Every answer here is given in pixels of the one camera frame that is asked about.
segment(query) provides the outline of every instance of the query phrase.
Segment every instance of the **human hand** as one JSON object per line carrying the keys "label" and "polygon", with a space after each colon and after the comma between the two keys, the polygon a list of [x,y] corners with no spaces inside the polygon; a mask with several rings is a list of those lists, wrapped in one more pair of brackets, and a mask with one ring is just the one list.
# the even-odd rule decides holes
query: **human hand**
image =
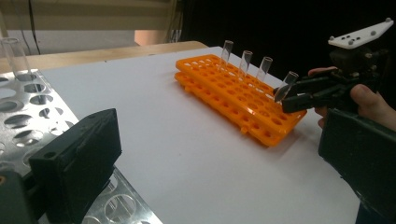
{"label": "human hand", "polygon": [[[315,68],[308,71],[309,76],[314,76],[318,72],[334,69],[335,67]],[[391,108],[379,93],[374,93],[365,85],[358,84],[350,91],[350,97],[358,105],[360,116],[371,119],[396,132],[396,111]],[[315,112],[323,118],[318,121],[318,125],[323,128],[327,107],[316,107]]]}

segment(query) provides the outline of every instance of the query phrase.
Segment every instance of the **orange plastic rack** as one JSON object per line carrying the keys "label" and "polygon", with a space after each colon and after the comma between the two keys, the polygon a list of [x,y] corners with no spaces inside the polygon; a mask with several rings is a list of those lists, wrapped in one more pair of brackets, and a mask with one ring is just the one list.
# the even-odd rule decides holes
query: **orange plastic rack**
{"label": "orange plastic rack", "polygon": [[175,79],[265,146],[276,146],[304,117],[306,110],[283,113],[274,102],[273,88],[247,74],[237,77],[238,68],[228,63],[219,69],[220,58],[213,54],[182,59]]}

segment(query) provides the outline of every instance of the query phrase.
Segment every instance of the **white tabletop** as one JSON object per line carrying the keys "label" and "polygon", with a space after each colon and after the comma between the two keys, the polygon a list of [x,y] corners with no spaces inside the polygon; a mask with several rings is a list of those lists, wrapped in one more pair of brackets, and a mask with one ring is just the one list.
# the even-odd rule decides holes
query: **white tabletop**
{"label": "white tabletop", "polygon": [[163,223],[355,223],[359,200],[318,155],[312,109],[267,148],[183,91],[176,61],[209,53],[221,48],[41,72],[79,119],[117,109],[123,151],[116,165]]}

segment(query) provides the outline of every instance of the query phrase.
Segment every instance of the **white bracket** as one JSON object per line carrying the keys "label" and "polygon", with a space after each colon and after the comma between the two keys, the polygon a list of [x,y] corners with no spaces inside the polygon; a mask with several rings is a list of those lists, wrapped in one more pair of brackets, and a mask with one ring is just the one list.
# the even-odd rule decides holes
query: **white bracket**
{"label": "white bracket", "polygon": [[347,35],[340,35],[338,37],[331,36],[329,44],[343,49],[354,49],[379,38],[391,25],[393,25],[393,20],[387,18],[384,22],[377,25],[355,31]]}

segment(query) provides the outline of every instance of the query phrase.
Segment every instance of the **test tube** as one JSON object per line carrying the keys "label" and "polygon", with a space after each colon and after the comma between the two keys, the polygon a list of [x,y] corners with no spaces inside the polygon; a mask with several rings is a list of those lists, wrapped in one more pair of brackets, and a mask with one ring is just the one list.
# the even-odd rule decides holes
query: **test tube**
{"label": "test tube", "polygon": [[273,59],[270,57],[263,57],[262,58],[262,64],[260,65],[259,71],[257,72],[256,78],[260,82],[264,82],[265,77],[267,76],[268,70],[271,67]]}
{"label": "test tube", "polygon": [[22,76],[26,74],[31,75],[32,72],[24,54],[21,41],[17,38],[7,37],[1,40],[1,44],[7,56],[7,60],[12,69],[12,72],[14,73],[15,79],[25,80],[27,77],[30,77]]}
{"label": "test tube", "polygon": [[253,52],[249,50],[244,50],[241,58],[241,63],[239,64],[238,77],[239,80],[244,80],[245,76],[248,73],[248,66],[250,65],[251,57],[253,56]]}
{"label": "test tube", "polygon": [[231,55],[231,50],[233,49],[233,41],[231,40],[225,40],[224,41],[224,47],[223,47],[223,51],[221,53],[221,59],[220,59],[220,65],[218,70],[226,70],[227,68],[227,64],[228,64],[228,60],[230,59],[230,55]]}
{"label": "test tube", "polygon": [[285,97],[288,95],[289,90],[294,84],[294,82],[297,81],[298,75],[294,72],[289,71],[288,74],[286,75],[285,79],[283,79],[282,84],[279,86],[277,89],[274,100],[275,102],[281,102]]}

